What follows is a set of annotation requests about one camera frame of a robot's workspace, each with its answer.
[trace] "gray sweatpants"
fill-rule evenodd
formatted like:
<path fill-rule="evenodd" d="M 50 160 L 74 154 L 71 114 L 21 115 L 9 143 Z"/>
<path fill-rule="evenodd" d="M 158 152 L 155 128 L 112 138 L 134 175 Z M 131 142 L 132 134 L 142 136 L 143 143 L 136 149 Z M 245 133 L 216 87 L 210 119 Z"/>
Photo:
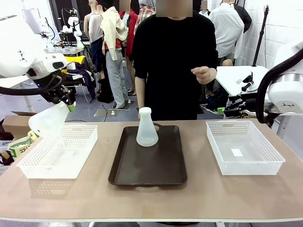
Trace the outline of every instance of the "gray sweatpants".
<path fill-rule="evenodd" d="M 106 53 L 106 67 L 108 72 L 108 78 L 110 87 L 112 89 L 116 108 L 122 108 L 125 105 L 125 100 L 128 100 L 127 89 L 125 86 L 125 76 L 123 73 L 123 56 L 121 48 L 116 49 L 117 60 L 113 61 L 110 52 Z"/>

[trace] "floor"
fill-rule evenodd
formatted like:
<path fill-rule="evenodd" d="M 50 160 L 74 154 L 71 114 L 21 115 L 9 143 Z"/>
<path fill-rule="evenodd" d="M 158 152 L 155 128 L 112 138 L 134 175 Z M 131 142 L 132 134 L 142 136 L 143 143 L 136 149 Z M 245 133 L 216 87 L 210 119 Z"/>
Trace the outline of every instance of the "floor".
<path fill-rule="evenodd" d="M 125 70 L 127 87 L 131 87 L 129 72 Z M 34 88 L 36 87 L 34 84 L 30 84 L 31 81 L 27 81 L 29 85 L 26 85 L 26 88 Z M 97 100 L 93 100 L 90 104 L 87 103 L 83 92 L 81 89 L 77 89 L 76 95 L 76 110 L 75 112 L 69 113 L 67 117 L 67 121 L 77 121 L 82 120 L 86 122 L 128 122 L 128 121 L 137 121 L 138 120 L 138 103 L 136 97 L 130 97 L 134 104 L 131 105 L 131 111 L 120 111 L 117 117 L 94 117 L 95 112 L 98 109 L 102 109 L 102 105 L 106 109 L 112 108 L 111 104 L 100 103 Z M 43 111 L 52 104 L 46 102 L 41 96 L 31 96 L 30 100 L 34 107 L 35 112 Z M 12 115 L 11 111 L 28 111 L 25 100 L 21 96 L 0 96 L 0 120 L 2 120 L 6 115 Z M 205 112 L 205 114 L 198 115 L 199 120 L 210 120 L 210 119 L 222 119 L 221 115 L 212 114 L 209 112 Z M 226 227 L 301 227 L 303 226 L 303 222 L 285 222 L 285 223 L 239 223 L 237 226 L 234 224 L 225 223 Z M 89 223 L 82 223 L 82 227 L 89 227 Z M 94 227 L 165 227 L 166 225 L 162 225 L 159 223 L 96 223 Z M 215 227 L 215 223 L 200 223 L 198 225 L 194 225 L 194 227 Z M 16 222 L 16 221 L 5 221 L 0 220 L 0 227 L 74 227 L 72 223 L 32 223 L 32 222 Z"/>

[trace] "brown tray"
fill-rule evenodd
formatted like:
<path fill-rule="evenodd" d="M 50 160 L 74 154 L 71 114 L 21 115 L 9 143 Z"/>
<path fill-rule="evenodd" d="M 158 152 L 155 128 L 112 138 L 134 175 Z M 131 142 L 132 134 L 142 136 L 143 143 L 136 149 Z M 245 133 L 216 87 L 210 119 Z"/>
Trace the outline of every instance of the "brown tray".
<path fill-rule="evenodd" d="M 138 127 L 123 129 L 108 181 L 117 186 L 179 185 L 187 181 L 178 126 L 159 127 L 159 141 L 152 147 L 137 143 Z"/>

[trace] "red coat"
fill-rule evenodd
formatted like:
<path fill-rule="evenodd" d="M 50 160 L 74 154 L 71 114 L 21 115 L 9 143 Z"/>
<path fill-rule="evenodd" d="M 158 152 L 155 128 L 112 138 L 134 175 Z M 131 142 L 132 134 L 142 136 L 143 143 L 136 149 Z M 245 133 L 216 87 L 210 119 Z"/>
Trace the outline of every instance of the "red coat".
<path fill-rule="evenodd" d="M 123 19 L 125 12 L 119 12 L 121 20 Z M 129 16 L 131 18 L 129 22 L 129 27 L 128 27 L 128 36 L 127 36 L 127 47 L 126 47 L 126 56 L 130 57 L 133 52 L 133 42 L 134 42 L 134 26 L 136 25 L 138 15 L 135 14 L 134 11 L 131 10 L 129 13 Z"/>

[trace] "plaid shirt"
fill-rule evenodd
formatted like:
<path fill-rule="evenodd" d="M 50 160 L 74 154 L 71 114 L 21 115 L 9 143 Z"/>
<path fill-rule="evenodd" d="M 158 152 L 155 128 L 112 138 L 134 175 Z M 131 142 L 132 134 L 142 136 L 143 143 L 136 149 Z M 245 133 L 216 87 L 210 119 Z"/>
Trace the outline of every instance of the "plaid shirt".
<path fill-rule="evenodd" d="M 136 31 L 138 29 L 138 26 L 141 24 L 142 21 L 144 21 L 146 18 L 150 17 L 151 15 L 154 15 L 156 13 L 156 8 L 153 6 L 140 6 L 140 13 L 138 15 L 137 23 L 134 27 L 134 33 L 136 34 Z"/>

